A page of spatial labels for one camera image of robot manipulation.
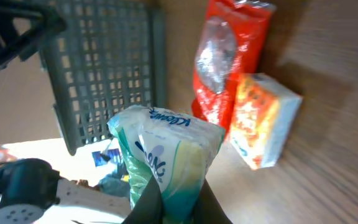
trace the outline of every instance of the gray plastic crate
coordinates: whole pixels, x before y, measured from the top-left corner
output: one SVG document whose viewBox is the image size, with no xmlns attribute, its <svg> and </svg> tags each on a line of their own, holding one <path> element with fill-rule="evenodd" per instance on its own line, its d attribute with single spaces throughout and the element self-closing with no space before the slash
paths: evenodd
<svg viewBox="0 0 358 224">
<path fill-rule="evenodd" d="M 111 138 L 107 122 L 120 110 L 136 104 L 165 106 L 160 11 L 118 0 L 33 2 L 55 7 L 68 25 L 41 57 L 71 155 L 78 147 Z"/>
</svg>

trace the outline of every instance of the brown floor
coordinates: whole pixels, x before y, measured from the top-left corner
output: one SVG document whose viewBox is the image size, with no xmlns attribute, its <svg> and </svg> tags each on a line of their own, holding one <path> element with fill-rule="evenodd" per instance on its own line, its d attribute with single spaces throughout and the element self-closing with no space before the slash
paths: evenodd
<svg viewBox="0 0 358 224">
<path fill-rule="evenodd" d="M 162 2 L 168 104 L 188 110 L 207 0 Z M 234 223 L 358 223 L 358 1 L 270 2 L 278 11 L 260 71 L 304 103 L 276 167 L 252 172 L 226 147 L 209 184 Z"/>
</svg>

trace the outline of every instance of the clear plastic wrapper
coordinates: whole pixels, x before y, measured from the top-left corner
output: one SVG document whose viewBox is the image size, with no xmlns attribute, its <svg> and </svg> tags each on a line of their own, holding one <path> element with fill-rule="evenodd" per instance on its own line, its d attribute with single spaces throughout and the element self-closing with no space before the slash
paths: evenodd
<svg viewBox="0 0 358 224">
<path fill-rule="evenodd" d="M 129 107 L 108 125 L 124 155 L 131 202 L 136 203 L 153 177 L 160 187 L 166 220 L 191 218 L 224 129 L 188 114 L 143 106 Z"/>
<path fill-rule="evenodd" d="M 229 142 L 251 169 L 276 164 L 301 101 L 265 74 L 240 76 Z"/>
<path fill-rule="evenodd" d="M 274 9 L 260 1 L 209 1 L 195 58 L 195 116 L 229 130 L 239 74 L 255 72 Z"/>
</svg>

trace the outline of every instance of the red package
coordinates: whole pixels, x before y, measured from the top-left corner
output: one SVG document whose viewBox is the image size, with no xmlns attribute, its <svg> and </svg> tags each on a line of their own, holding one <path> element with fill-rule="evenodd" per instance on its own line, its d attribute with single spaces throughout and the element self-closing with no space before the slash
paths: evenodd
<svg viewBox="0 0 358 224">
<path fill-rule="evenodd" d="M 209 1 L 195 59 L 194 116 L 229 130 L 239 74 L 255 73 L 274 10 L 260 1 Z"/>
</svg>

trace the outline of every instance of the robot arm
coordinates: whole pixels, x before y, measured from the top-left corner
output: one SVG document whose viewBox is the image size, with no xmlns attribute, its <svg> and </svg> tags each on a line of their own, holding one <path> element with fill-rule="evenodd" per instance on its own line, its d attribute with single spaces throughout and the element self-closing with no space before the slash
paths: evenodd
<svg viewBox="0 0 358 224">
<path fill-rule="evenodd" d="M 131 212 L 126 198 L 103 194 L 59 176 L 40 159 L 23 159 L 0 167 L 0 224 L 30 224 L 48 210 L 54 218 L 120 223 Z"/>
</svg>

